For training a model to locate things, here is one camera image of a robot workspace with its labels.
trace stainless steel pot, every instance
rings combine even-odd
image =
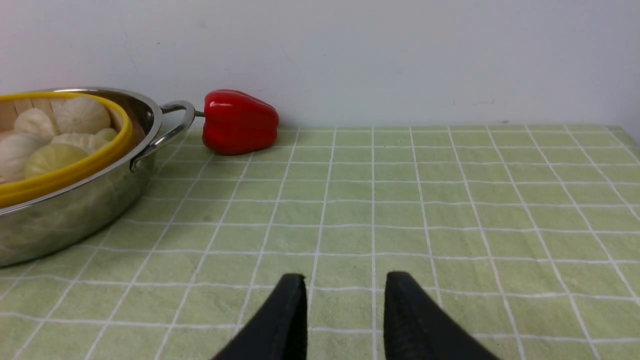
[[[195,117],[186,101],[158,106],[144,95],[114,88],[59,88],[110,99],[129,114],[138,145],[127,156],[60,191],[0,209],[0,266],[39,258],[72,245],[118,218],[142,195],[158,148],[185,132]],[[182,122],[158,137],[162,114],[184,110]]]

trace yellow basket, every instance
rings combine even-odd
[[[134,147],[131,119],[115,102],[93,95],[70,92],[29,92],[0,96],[0,142],[14,133],[15,119],[25,110],[38,108],[51,119],[53,109],[75,97],[90,97],[107,109],[118,136],[88,157],[54,172],[6,183],[0,178],[0,208],[18,205],[64,189],[109,167]]]

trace white wall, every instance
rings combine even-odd
[[[304,126],[640,117],[638,0],[5,0],[0,92],[216,88]]]

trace red bell pepper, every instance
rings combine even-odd
[[[271,147],[280,118],[273,106],[237,90],[215,90],[204,98],[202,142],[220,155],[241,155]]]

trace tablecloth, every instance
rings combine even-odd
[[[385,274],[410,272],[503,359],[640,352],[640,162],[620,127],[281,129],[158,152],[144,196],[0,269],[0,358],[208,359],[286,272],[308,358],[384,359]]]

